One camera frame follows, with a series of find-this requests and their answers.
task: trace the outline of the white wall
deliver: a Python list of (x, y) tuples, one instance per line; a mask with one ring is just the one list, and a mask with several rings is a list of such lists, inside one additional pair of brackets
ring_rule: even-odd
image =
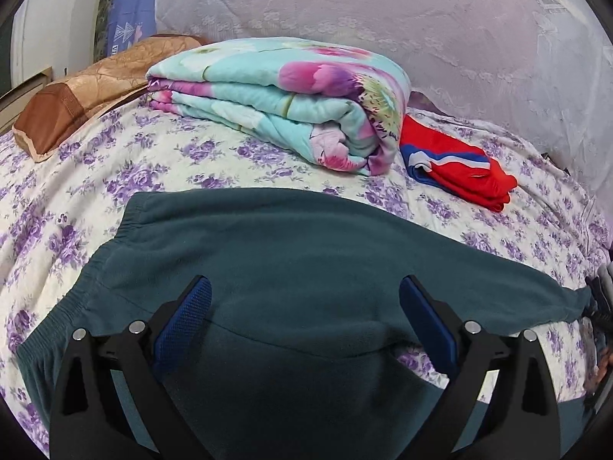
[(13, 87), (51, 67), (53, 78), (93, 60), (99, 0), (25, 0), (15, 14), (11, 40)]

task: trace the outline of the white lace curtain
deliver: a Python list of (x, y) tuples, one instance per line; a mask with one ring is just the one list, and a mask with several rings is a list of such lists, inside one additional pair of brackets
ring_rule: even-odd
[(359, 46), (549, 152), (613, 216), (613, 47), (585, 0), (156, 0), (158, 32)]

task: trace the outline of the folded red garment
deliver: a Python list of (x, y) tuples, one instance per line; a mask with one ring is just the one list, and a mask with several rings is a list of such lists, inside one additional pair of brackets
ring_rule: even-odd
[(405, 116), (400, 152), (409, 175), (468, 202), (501, 212), (517, 179), (482, 149), (428, 128)]

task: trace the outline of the black clamp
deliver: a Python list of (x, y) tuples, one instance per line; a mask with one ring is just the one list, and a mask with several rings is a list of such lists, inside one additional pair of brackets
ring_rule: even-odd
[[(559, 460), (556, 395), (536, 334), (524, 330), (502, 337), (475, 321), (462, 322), (412, 275), (403, 279), (399, 293), (434, 368), (450, 381), (397, 460)], [(208, 280), (196, 276), (148, 322), (137, 320), (103, 337), (74, 331), (51, 407), (51, 460), (213, 460), (160, 384), (161, 376), (179, 365), (211, 295)], [(159, 453), (135, 441), (111, 370), (123, 371)], [(477, 436), (453, 452), (489, 370), (499, 374)]]
[[(436, 371), (449, 384), (397, 460), (559, 460), (560, 420), (545, 355), (532, 330), (518, 337), (463, 322), (432, 299), (413, 275), (400, 285), (400, 305)], [(499, 370), (473, 443), (453, 452), (489, 370)]]
[[(210, 304), (211, 286), (196, 276), (176, 301), (161, 305), (148, 322), (137, 320), (123, 332), (103, 337), (75, 330), (51, 406), (50, 458), (213, 460), (156, 378), (178, 363), (197, 330), (190, 320), (201, 321)], [(135, 441), (111, 370), (123, 371), (159, 453)]]

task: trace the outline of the dark green sweatpants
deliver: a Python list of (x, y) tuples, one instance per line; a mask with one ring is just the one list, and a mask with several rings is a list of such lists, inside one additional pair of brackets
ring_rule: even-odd
[[(588, 289), (562, 288), (532, 268), (337, 197), (287, 189), (136, 194), (116, 237), (18, 349), (43, 420), (75, 328), (102, 335), (148, 319), (198, 273), (213, 285), (213, 305), (185, 364), (164, 384), (219, 460), (395, 458), (440, 395), (392, 355), (396, 344), (417, 342), (398, 304), (407, 274), (462, 319), (498, 334), (575, 320), (589, 298)], [(136, 424), (125, 387), (120, 394)], [(483, 411), (476, 407), (463, 441)], [(577, 402), (560, 411), (568, 446), (582, 409)]]

